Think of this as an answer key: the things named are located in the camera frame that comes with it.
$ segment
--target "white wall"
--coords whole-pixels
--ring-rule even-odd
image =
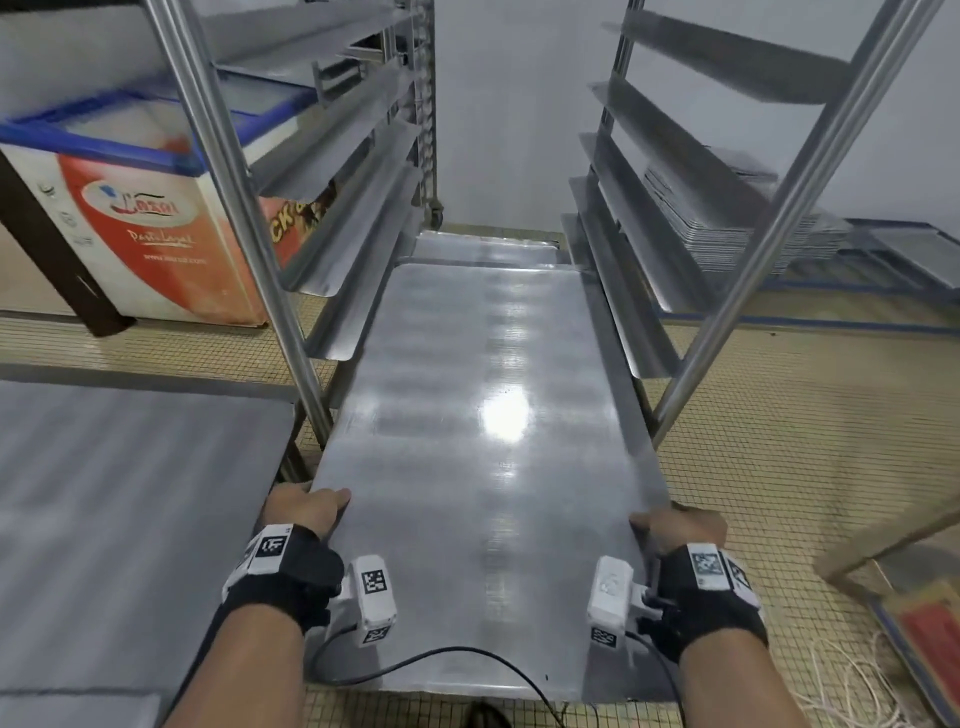
[[[647,8],[848,59],[879,0],[649,0]],[[438,172],[446,219],[556,230],[594,131],[585,89],[607,78],[624,0],[438,0]],[[846,216],[925,220],[960,234],[960,3],[946,2],[830,182]],[[643,48],[630,81],[707,144],[785,171],[819,107],[761,104]],[[642,157],[617,135],[637,167]]]

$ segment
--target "white cable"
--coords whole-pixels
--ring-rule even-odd
[[[924,719],[915,722],[906,706],[903,704],[893,685],[883,674],[877,661],[876,651],[879,645],[879,639],[882,632],[876,632],[871,639],[870,657],[853,657],[847,650],[839,644],[818,638],[810,645],[810,658],[813,665],[813,676],[816,679],[817,697],[799,695],[793,693],[794,697],[800,702],[804,710],[819,711],[826,714],[830,725],[836,728],[837,725],[843,728],[927,728],[932,726],[933,721]],[[844,707],[833,705],[828,696],[827,688],[824,685],[824,677],[821,671],[821,654],[818,647],[823,646],[839,652],[846,664],[843,667],[843,694]],[[870,693],[873,699],[873,717],[858,715],[858,711],[853,708],[853,675],[860,678],[862,684]]]

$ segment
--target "hand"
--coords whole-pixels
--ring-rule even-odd
[[[333,530],[337,516],[350,502],[350,491],[323,488],[306,493],[309,483],[277,485],[263,504],[263,524],[296,523],[325,538]]]
[[[727,522],[716,511],[705,511],[672,503],[649,513],[630,514],[630,525],[650,532],[660,553],[669,553],[687,544],[716,544],[727,541]]]

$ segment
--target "tile floor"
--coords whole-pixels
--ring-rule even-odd
[[[301,307],[303,320],[317,304]],[[685,347],[694,329],[673,327]],[[790,687],[813,694],[808,648],[828,637],[864,654],[866,612],[813,574],[811,559],[867,523],[955,488],[960,342],[790,330],[737,331],[660,450],[676,499],[718,508],[729,547],[763,598]],[[79,325],[0,319],[0,361],[267,382],[289,377],[266,329],[140,325],[93,339]],[[330,363],[318,366],[324,379]],[[648,383],[653,400],[662,382]],[[302,446],[314,456],[309,433]],[[891,664],[907,682],[896,664]],[[828,676],[834,699],[840,677]],[[858,695],[856,702],[865,701]],[[497,701],[517,726],[550,726],[534,702]],[[428,695],[310,690],[316,728],[459,726],[466,703]],[[815,725],[829,725],[813,716]],[[677,726],[664,705],[570,706],[570,726]]]

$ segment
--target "blue freezer lid frame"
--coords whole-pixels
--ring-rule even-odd
[[[230,74],[225,71],[220,71],[220,76],[221,78],[230,76],[246,78],[240,74]],[[273,79],[261,80],[264,84],[286,85],[300,89],[300,92],[260,114],[232,110],[230,116],[233,119],[233,127],[240,139],[241,146],[244,147],[264,133],[317,103],[316,89]],[[40,113],[0,121],[0,142],[45,152],[66,154],[71,157],[104,161],[158,172],[170,172],[187,177],[199,177],[206,172],[206,162],[200,154],[197,140],[193,138],[193,134],[191,134],[191,151],[181,153],[83,136],[82,134],[67,132],[57,126],[57,124],[77,116],[84,116],[100,109],[133,101],[180,103],[180,99],[177,98],[134,89],[108,91],[78,101],[71,101]]]

